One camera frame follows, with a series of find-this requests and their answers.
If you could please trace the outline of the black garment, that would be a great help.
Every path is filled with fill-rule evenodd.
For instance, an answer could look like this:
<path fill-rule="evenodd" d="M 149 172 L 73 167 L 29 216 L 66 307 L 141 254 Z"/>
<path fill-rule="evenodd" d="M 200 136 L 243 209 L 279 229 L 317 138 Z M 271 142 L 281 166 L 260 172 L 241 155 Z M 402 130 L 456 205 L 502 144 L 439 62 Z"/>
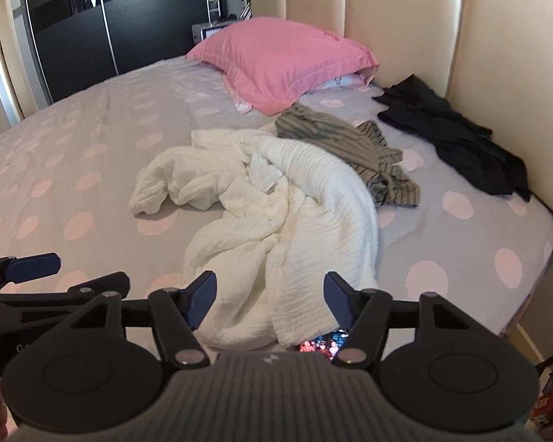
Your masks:
<path fill-rule="evenodd" d="M 416 75 L 373 99 L 386 106 L 379 121 L 431 143 L 438 157 L 476 189 L 496 197 L 518 194 L 524 201 L 531 199 L 524 160 L 493 142 L 491 129 L 455 111 Z"/>

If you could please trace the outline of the patterned pillow under pink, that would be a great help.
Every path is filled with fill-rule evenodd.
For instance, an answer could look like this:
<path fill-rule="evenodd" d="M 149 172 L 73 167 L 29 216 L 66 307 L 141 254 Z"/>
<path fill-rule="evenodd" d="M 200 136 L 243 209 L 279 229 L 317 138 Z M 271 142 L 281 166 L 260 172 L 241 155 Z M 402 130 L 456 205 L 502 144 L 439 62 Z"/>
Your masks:
<path fill-rule="evenodd" d="M 352 90 L 369 86 L 373 77 L 368 73 L 351 73 L 325 81 L 313 88 L 315 92 Z"/>

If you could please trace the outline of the grey striped garment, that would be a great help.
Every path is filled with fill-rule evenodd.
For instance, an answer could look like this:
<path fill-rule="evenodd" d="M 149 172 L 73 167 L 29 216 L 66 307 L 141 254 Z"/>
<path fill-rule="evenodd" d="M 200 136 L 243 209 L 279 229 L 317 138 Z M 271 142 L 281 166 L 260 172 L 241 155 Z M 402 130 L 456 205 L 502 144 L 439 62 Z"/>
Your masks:
<path fill-rule="evenodd" d="M 376 122 L 353 127 L 296 103 L 276 118 L 275 129 L 280 138 L 315 145 L 343 160 L 365 183 L 376 207 L 420 204 L 420 186 L 400 166 L 403 152 L 387 144 Z"/>

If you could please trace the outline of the cream door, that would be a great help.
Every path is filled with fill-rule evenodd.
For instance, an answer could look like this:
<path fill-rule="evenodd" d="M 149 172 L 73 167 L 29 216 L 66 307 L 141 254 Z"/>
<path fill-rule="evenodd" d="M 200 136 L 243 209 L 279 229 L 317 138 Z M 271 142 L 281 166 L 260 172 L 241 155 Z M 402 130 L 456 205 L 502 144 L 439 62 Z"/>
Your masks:
<path fill-rule="evenodd" d="M 0 81 L 4 87 L 1 101 L 12 126 L 25 118 L 28 100 L 14 43 L 14 30 L 8 22 L 7 0 L 0 0 Z"/>

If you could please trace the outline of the grey polka dot bedsheet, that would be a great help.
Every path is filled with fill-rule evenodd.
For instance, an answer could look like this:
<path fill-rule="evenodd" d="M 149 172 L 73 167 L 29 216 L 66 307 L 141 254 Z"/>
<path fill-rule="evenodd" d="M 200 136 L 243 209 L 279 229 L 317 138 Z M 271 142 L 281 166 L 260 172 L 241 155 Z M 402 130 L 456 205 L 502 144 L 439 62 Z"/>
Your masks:
<path fill-rule="evenodd" d="M 416 208 L 376 207 L 375 288 L 417 299 L 434 291 L 492 332 L 528 299 L 553 252 L 553 216 L 537 199 L 477 190 L 431 144 L 388 125 L 386 142 L 420 186 Z M 55 252 L 62 262 L 30 291 L 66 290 L 122 271 L 131 296 L 183 287 L 185 250 L 221 204 L 164 201 L 134 215 L 136 175 L 199 130 L 262 130 L 272 118 L 237 112 L 218 70 L 177 58 L 95 85 L 0 136 L 0 256 Z"/>

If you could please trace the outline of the cream padded headboard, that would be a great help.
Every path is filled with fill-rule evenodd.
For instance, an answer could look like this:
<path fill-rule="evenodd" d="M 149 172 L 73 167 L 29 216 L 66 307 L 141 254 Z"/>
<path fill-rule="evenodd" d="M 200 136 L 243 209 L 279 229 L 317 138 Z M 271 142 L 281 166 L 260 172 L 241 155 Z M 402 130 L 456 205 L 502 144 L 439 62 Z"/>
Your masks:
<path fill-rule="evenodd" d="M 254 15 L 368 46 L 382 86 L 417 75 L 521 157 L 553 210 L 553 0 L 251 0 Z"/>

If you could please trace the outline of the bedside table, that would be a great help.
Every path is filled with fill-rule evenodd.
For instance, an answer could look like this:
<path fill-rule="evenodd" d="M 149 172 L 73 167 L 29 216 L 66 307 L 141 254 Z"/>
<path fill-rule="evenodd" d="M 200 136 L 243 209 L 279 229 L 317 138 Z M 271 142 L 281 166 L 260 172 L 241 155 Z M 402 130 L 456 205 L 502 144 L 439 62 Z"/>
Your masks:
<path fill-rule="evenodd" d="M 237 23 L 237 20 L 227 20 L 223 22 L 205 22 L 192 25 L 192 40 L 195 45 L 201 43 L 206 38 L 209 38 L 213 34 L 218 33 L 223 28 Z"/>

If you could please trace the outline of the black sliding wardrobe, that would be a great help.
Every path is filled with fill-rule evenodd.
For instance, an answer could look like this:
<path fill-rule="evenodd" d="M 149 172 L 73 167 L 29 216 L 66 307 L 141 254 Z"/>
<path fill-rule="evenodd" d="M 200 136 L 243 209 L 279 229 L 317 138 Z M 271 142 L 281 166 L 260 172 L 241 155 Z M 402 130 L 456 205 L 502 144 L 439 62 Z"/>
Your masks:
<path fill-rule="evenodd" d="M 46 91 L 57 102 L 188 53 L 208 0 L 25 0 Z"/>

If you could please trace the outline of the colourful magazine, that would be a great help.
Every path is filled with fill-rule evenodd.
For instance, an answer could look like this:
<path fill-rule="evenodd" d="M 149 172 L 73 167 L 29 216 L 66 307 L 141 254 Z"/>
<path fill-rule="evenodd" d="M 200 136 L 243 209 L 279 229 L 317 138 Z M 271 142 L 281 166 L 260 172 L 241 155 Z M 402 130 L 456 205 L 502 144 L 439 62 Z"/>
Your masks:
<path fill-rule="evenodd" d="M 332 360 L 337 352 L 344 346 L 348 334 L 344 330 L 337 330 L 320 335 L 311 340 L 303 341 L 298 346 L 299 352 L 318 352 L 328 360 Z"/>

